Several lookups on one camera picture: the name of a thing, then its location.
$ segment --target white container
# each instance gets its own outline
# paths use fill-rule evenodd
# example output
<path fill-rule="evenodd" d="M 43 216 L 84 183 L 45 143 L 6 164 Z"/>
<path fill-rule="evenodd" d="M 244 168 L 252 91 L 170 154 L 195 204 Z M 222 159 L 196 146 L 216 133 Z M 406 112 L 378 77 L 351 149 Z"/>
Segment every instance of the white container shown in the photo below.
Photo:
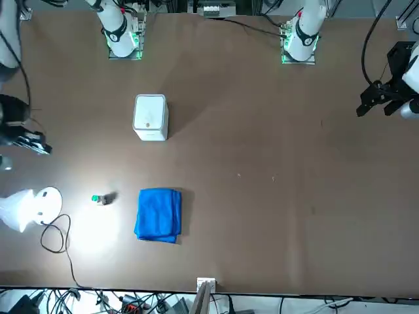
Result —
<path fill-rule="evenodd" d="M 132 128 L 143 141 L 168 138 L 169 108 L 164 95 L 137 95 Z"/>

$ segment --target white lamp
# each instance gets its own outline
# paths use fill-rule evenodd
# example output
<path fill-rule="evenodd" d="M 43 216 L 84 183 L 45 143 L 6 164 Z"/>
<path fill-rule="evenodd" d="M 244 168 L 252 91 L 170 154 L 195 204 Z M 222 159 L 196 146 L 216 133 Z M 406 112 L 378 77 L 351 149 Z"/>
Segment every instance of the white lamp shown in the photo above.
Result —
<path fill-rule="evenodd" d="M 23 232 L 32 220 L 50 224 L 59 214 L 62 196 L 56 188 L 44 188 L 34 196 L 33 190 L 23 190 L 8 198 L 0 198 L 0 218 L 10 228 Z"/>

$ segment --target wire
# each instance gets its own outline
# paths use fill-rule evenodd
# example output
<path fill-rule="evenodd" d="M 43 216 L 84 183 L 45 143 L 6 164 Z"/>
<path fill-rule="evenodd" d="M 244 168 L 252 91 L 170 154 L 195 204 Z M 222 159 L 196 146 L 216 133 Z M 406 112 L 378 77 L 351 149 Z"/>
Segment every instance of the wire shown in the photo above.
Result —
<path fill-rule="evenodd" d="M 68 228 L 67 228 L 67 232 L 65 233 L 65 237 L 63 236 L 63 232 L 54 224 L 58 219 L 60 219 L 61 217 L 67 217 L 68 218 Z M 49 223 L 49 224 L 45 224 L 44 222 L 41 222 L 41 224 L 43 225 L 43 226 L 45 226 L 45 229 L 42 231 L 42 233 L 41 233 L 41 239 L 40 239 L 40 241 L 41 241 L 41 246 L 44 248 L 44 249 L 46 249 L 48 252 L 51 252 L 51 253 L 54 253 L 54 254 L 62 254 L 62 253 L 65 253 L 66 255 L 67 255 L 67 257 L 68 257 L 68 260 L 69 260 L 69 262 L 70 262 L 70 270 L 71 270 L 71 277 L 73 278 L 73 281 L 75 282 L 75 284 L 79 287 L 79 288 L 85 288 L 85 289 L 92 289 L 95 293 L 96 293 L 96 295 L 98 296 L 98 298 L 101 300 L 101 302 L 103 303 L 103 305 L 105 306 L 105 307 L 108 307 L 109 309 L 112 309 L 115 313 L 120 313 L 120 311 L 119 310 L 117 310 L 117 309 L 114 309 L 113 307 L 111 307 L 104 299 L 103 299 L 103 296 L 101 296 L 98 292 L 97 292 L 97 290 L 95 289 L 95 288 L 93 288 L 93 287 L 89 287 L 89 286 L 82 286 L 82 285 L 80 285 L 79 284 L 79 282 L 76 280 L 76 278 L 75 278 L 75 275 L 74 275 L 74 269 L 73 269 L 73 261 L 71 260 L 71 257 L 70 257 L 70 254 L 68 253 L 68 236 L 69 236 L 69 233 L 70 233 L 70 228 L 71 228 L 71 217 L 69 216 L 69 215 L 67 215 L 67 214 L 61 214 L 61 215 L 58 215 L 51 223 Z M 60 247 L 60 249 L 58 249 L 58 250 L 53 250 L 53 249 L 50 249 L 49 247 L 47 247 L 47 246 L 45 246 L 45 244 L 43 243 L 43 238 L 44 238 L 44 235 L 45 235 L 45 233 L 46 233 L 46 231 L 49 229 L 49 228 L 54 228 L 55 230 L 57 230 L 58 231 L 58 234 L 60 235 L 60 237 L 61 237 L 61 247 Z"/>
<path fill-rule="evenodd" d="M 54 224 L 58 219 L 60 219 L 61 217 L 67 217 L 68 218 L 68 228 L 67 228 L 67 232 L 65 233 L 65 237 L 63 236 L 62 231 Z M 44 222 L 41 222 L 41 224 L 43 226 L 45 226 L 45 229 L 42 231 L 41 233 L 41 246 L 46 249 L 48 252 L 54 253 L 54 254 L 62 254 L 65 253 L 68 257 L 68 260 L 70 262 L 70 270 L 71 270 L 71 277 L 73 278 L 75 284 L 79 287 L 79 288 L 91 288 L 91 287 L 85 287 L 80 285 L 75 276 L 74 276 L 74 269 L 73 269 L 73 261 L 71 260 L 70 254 L 68 253 L 68 235 L 70 233 L 70 228 L 71 228 L 71 218 L 69 215 L 67 214 L 61 214 L 58 215 L 51 223 L 49 224 L 45 224 Z M 52 250 L 49 247 L 46 247 L 45 244 L 43 243 L 43 238 L 45 235 L 45 232 L 50 228 L 53 227 L 55 230 L 57 230 L 60 234 L 61 237 L 61 247 L 59 250 Z"/>
<path fill-rule="evenodd" d="M 46 314 L 50 313 L 50 300 L 51 300 L 51 295 L 54 292 L 54 289 L 51 290 L 50 294 L 48 295 L 48 298 L 46 299 Z"/>
<path fill-rule="evenodd" d="M 111 291 L 111 293 L 114 295 L 114 296 L 116 296 L 117 297 L 117 299 L 119 300 L 119 296 L 118 296 L 118 294 L 116 294 L 115 293 L 115 291 Z"/>
<path fill-rule="evenodd" d="M 273 21 L 273 19 L 271 19 L 268 15 L 266 15 L 265 13 L 262 13 L 261 16 L 263 16 L 264 18 L 266 18 L 268 20 L 269 23 L 271 23 L 273 26 L 276 27 L 281 27 L 282 23 L 275 23 Z"/>
<path fill-rule="evenodd" d="M 417 35 L 419 35 L 419 32 L 417 32 L 416 30 L 415 30 L 415 28 L 414 28 L 414 25 L 415 25 L 415 23 L 416 23 L 416 21 L 419 19 L 419 16 L 417 17 L 417 18 L 415 18 L 414 19 L 414 21 L 413 21 L 413 23 L 412 23 L 412 31 L 413 31 L 413 33 L 415 33 L 415 34 L 417 34 Z"/>
<path fill-rule="evenodd" d="M 304 7 L 302 7 L 300 10 L 297 11 L 297 13 L 294 14 L 294 17 L 297 16 L 298 13 L 300 13 L 303 10 Z"/>
<path fill-rule="evenodd" d="M 46 289 L 37 289 L 37 290 L 34 290 L 30 295 L 29 295 L 29 299 L 35 294 L 35 293 L 37 293 L 38 291 L 41 291 L 41 290 L 43 290 L 43 291 L 45 291 Z"/>
<path fill-rule="evenodd" d="M 387 7 L 390 5 L 390 3 L 393 0 L 387 0 L 387 2 L 384 4 L 384 6 L 381 8 L 381 11 L 378 13 L 377 17 L 375 18 L 371 28 L 368 31 L 368 34 L 364 40 L 364 44 L 362 47 L 362 53 L 361 53 L 361 68 L 362 68 L 362 74 L 365 77 L 365 80 L 368 82 L 368 84 L 370 84 L 370 86 L 375 86 L 376 89 L 378 89 L 382 94 L 386 95 L 386 96 L 392 96 L 392 97 L 396 97 L 397 99 L 400 99 L 400 96 L 398 94 L 394 94 L 391 92 L 388 92 L 386 90 L 383 90 L 381 88 L 379 88 L 377 85 L 375 85 L 371 79 L 369 78 L 368 74 L 367 74 L 367 70 L 365 69 L 365 52 L 367 50 L 367 45 L 369 42 L 369 39 L 371 37 L 371 34 L 373 33 L 378 21 L 380 20 L 381 16 L 384 14 L 384 12 L 386 11 Z"/>
<path fill-rule="evenodd" d="M 276 0 L 271 6 L 270 8 L 265 12 L 265 14 L 268 14 L 275 6 L 278 9 L 281 4 L 283 3 L 283 0 Z"/>
<path fill-rule="evenodd" d="M 353 298 L 347 298 L 347 299 L 343 299 L 343 300 L 339 300 L 339 301 L 334 301 L 334 302 L 330 302 L 327 304 L 323 304 L 321 306 L 317 306 L 316 308 L 312 309 L 311 311 L 306 312 L 305 314 L 316 314 L 322 310 L 324 310 L 326 307 L 330 307 L 332 305 L 340 305 L 341 303 L 346 303 L 346 302 L 350 302 L 352 301 Z"/>
<path fill-rule="evenodd" d="M 380 76 L 379 81 L 381 81 L 382 77 L 384 76 L 384 73 L 386 72 L 386 69 L 387 69 L 387 65 L 388 65 L 388 61 L 387 61 L 387 63 L 386 63 L 386 66 L 385 66 L 385 67 L 384 67 L 384 69 L 382 70 L 382 73 L 381 73 L 381 76 Z"/>
<path fill-rule="evenodd" d="M 214 295 L 213 295 L 213 294 L 211 294 L 211 298 L 212 298 L 212 300 L 214 301 L 215 310 L 217 311 L 217 314 L 220 314 L 220 312 L 218 312 L 217 302 L 216 302 L 216 300 L 215 300 L 215 298 L 214 298 Z"/>
<path fill-rule="evenodd" d="M 5 35 L 3 34 L 2 31 L 0 31 L 0 37 L 5 42 L 5 45 L 6 45 L 7 49 L 13 55 L 13 58 L 15 59 L 16 63 L 19 65 L 19 68 L 22 72 L 22 75 L 24 76 L 25 85 L 26 85 L 27 105 L 28 105 L 29 111 L 30 111 L 31 108 L 32 108 L 32 105 L 31 105 L 31 88 L 29 86 L 29 80 L 27 79 L 27 75 L 26 75 L 26 71 L 24 69 L 24 66 L 22 65 L 22 62 L 19 60 L 17 54 L 15 53 L 15 51 L 12 48 L 12 45 L 7 41 Z"/>
<path fill-rule="evenodd" d="M 389 303 L 389 304 L 396 304 L 396 303 L 399 301 L 399 299 L 397 299 L 397 298 L 395 298 L 393 302 L 390 302 L 387 298 L 382 298 L 382 299 L 383 299 L 386 303 Z"/>
<path fill-rule="evenodd" d="M 333 297 L 330 297 L 330 299 L 332 300 L 332 302 L 335 301 L 335 299 Z M 351 302 L 351 301 L 347 301 L 346 303 L 339 304 L 339 305 L 336 305 L 336 304 L 335 305 L 329 305 L 327 303 L 327 297 L 325 297 L 323 301 L 325 302 L 325 304 L 327 304 L 329 306 L 330 309 L 335 309 L 336 311 L 337 311 L 337 309 L 341 309 L 342 307 L 347 306 Z"/>
<path fill-rule="evenodd" d="M 149 309 L 149 312 L 148 313 L 151 313 L 151 312 L 153 312 L 157 307 L 158 307 L 158 304 L 160 303 L 160 302 L 163 302 L 164 300 L 166 300 L 166 299 L 168 299 L 168 298 L 170 298 L 171 296 L 173 296 L 174 295 L 174 293 L 171 293 L 171 294 L 169 294 L 168 296 L 165 296 L 163 299 L 159 299 L 159 301 L 157 301 L 157 304 L 155 305 L 155 306 L 153 306 L 152 308 L 150 308 Z"/>
<path fill-rule="evenodd" d="M 265 31 L 264 29 L 260 29 L 260 28 L 257 28 L 257 27 L 253 27 L 253 26 L 250 26 L 250 25 L 247 25 L 247 24 L 241 23 L 241 22 L 234 21 L 234 20 L 228 20 L 228 19 L 226 19 L 226 18 L 225 18 L 225 19 L 224 19 L 224 20 L 222 20 L 222 21 L 226 21 L 226 22 L 230 22 L 230 23 L 237 24 L 237 25 L 241 25 L 241 26 L 244 26 L 244 27 L 250 28 L 250 29 L 252 29 L 253 31 L 260 31 L 261 33 L 264 33 L 264 34 L 273 35 L 273 36 L 277 36 L 277 37 L 281 37 L 281 38 L 287 38 L 285 35 L 281 35 L 281 34 L 278 34 L 278 33 L 273 33 L 273 32 L 271 32 L 271 31 Z"/>
<path fill-rule="evenodd" d="M 280 304 L 280 312 L 278 314 L 282 314 L 282 305 L 283 305 L 283 301 L 285 300 L 285 298 L 281 299 L 281 304 Z"/>
<path fill-rule="evenodd" d="M 41 0 L 41 1 L 56 8 L 64 8 L 68 4 L 68 1 L 61 1 L 61 0 Z"/>

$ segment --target brown table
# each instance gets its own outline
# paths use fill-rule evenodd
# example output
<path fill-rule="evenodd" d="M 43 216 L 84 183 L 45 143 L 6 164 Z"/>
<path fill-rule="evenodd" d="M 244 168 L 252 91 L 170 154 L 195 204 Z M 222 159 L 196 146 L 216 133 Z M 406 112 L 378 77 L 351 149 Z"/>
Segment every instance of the brown table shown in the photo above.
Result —
<path fill-rule="evenodd" d="M 1 147 L 14 170 L 0 174 L 0 194 L 60 189 L 82 285 L 194 291 L 215 277 L 223 292 L 419 298 L 419 124 L 381 108 L 355 115 L 370 25 L 326 22 L 316 66 L 281 65 L 275 37 L 158 14 L 134 62 L 107 59 L 93 12 L 35 12 L 24 60 L 53 153 Z M 401 38 L 393 20 L 379 23 L 373 79 Z M 6 92 L 25 99 L 21 77 Z M 132 130 L 135 96 L 152 93 L 170 105 L 165 143 Z M 156 186 L 183 192 L 178 245 L 133 233 L 138 192 Z M 112 190 L 114 205 L 91 204 Z M 67 257 L 41 248 L 42 229 L 0 225 L 2 285 L 74 285 Z"/>

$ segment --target folded blue cloth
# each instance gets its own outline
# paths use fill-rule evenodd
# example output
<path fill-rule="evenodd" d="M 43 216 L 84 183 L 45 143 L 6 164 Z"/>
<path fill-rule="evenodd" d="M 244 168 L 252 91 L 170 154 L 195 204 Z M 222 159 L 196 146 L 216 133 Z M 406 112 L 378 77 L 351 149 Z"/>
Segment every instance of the folded blue cloth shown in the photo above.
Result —
<path fill-rule="evenodd" d="M 137 239 L 176 243 L 181 233 L 181 193 L 170 188 L 139 191 Z"/>

